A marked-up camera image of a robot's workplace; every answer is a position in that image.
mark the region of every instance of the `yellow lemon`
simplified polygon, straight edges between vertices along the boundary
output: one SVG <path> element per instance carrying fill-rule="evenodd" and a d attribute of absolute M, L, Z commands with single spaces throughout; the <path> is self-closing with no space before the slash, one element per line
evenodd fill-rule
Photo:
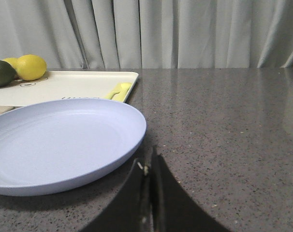
<path fill-rule="evenodd" d="M 46 71 L 45 60 L 37 55 L 28 54 L 21 56 L 16 61 L 17 75 L 26 81 L 36 80 Z"/>
<path fill-rule="evenodd" d="M 9 58 L 3 59 L 3 61 L 8 62 L 9 64 L 11 64 L 11 66 L 14 69 L 16 69 L 16 61 L 17 61 L 17 58 L 15 58 L 15 57 L 9 57 Z"/>
<path fill-rule="evenodd" d="M 15 69 L 7 62 L 0 60 L 0 87 L 6 86 L 15 78 Z"/>

